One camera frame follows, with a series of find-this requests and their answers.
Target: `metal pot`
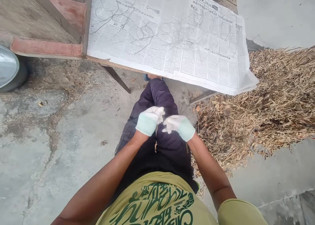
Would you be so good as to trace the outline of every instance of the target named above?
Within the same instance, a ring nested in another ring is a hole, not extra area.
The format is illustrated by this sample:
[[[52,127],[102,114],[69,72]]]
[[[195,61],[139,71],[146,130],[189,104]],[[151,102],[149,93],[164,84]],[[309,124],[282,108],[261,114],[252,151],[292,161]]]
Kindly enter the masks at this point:
[[[8,92],[21,86],[28,72],[24,63],[6,47],[0,45],[0,92]]]

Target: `black trousers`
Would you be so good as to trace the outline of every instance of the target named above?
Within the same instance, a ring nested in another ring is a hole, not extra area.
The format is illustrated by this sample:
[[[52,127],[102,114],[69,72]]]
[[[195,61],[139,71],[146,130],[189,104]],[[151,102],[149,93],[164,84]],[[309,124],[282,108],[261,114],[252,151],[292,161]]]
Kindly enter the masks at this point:
[[[139,114],[152,107],[164,107],[164,119],[171,115],[178,115],[177,105],[166,83],[161,79],[152,79],[135,103],[130,117],[122,132],[115,155],[130,141],[136,132]],[[157,133],[140,147],[138,153],[127,168],[112,200],[111,204],[131,183],[141,176],[154,171],[171,172],[183,178],[193,189],[198,191],[198,185],[193,180],[194,170],[191,166],[190,149],[176,131],[171,134],[162,132],[163,124],[158,125]]]

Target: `hay pile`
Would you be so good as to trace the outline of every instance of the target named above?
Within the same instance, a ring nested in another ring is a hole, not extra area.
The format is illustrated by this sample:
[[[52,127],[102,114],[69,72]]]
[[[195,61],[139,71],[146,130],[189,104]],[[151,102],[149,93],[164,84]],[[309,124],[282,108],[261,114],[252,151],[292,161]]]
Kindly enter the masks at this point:
[[[267,158],[315,133],[315,47],[265,49],[249,58],[260,81],[255,90],[215,95],[196,107],[196,131],[228,176],[254,152]],[[192,164],[197,169],[194,158]]]

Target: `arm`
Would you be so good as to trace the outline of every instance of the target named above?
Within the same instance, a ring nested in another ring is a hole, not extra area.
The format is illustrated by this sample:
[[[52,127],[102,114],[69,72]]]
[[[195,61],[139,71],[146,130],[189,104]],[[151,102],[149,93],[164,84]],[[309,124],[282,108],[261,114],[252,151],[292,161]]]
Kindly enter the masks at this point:
[[[172,130],[175,130],[187,142],[211,194],[216,210],[219,210],[220,205],[225,200],[236,198],[225,172],[198,137],[195,128],[187,117],[173,115],[165,119],[163,124],[166,125],[166,128],[162,130],[163,132],[170,134]]]
[[[136,131],[125,147],[72,197],[52,225],[90,224],[114,195],[125,171],[147,135]]]
[[[223,169],[212,157],[196,132],[187,144],[195,157],[198,169],[210,192],[214,206],[218,211],[220,205],[225,200],[233,198],[236,199],[231,184]]]

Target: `white glove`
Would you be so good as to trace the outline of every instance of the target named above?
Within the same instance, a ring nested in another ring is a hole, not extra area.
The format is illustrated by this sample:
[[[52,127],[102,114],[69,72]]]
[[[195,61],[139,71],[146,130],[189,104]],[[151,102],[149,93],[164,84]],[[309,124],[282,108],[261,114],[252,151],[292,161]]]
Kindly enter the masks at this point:
[[[177,131],[180,137],[186,142],[189,141],[195,133],[195,128],[185,116],[172,115],[165,119],[163,125],[166,125],[166,128],[163,129],[162,132],[170,134],[172,130]]]
[[[136,129],[147,136],[151,136],[155,132],[158,124],[163,122],[165,114],[163,107],[150,107],[139,114]]]

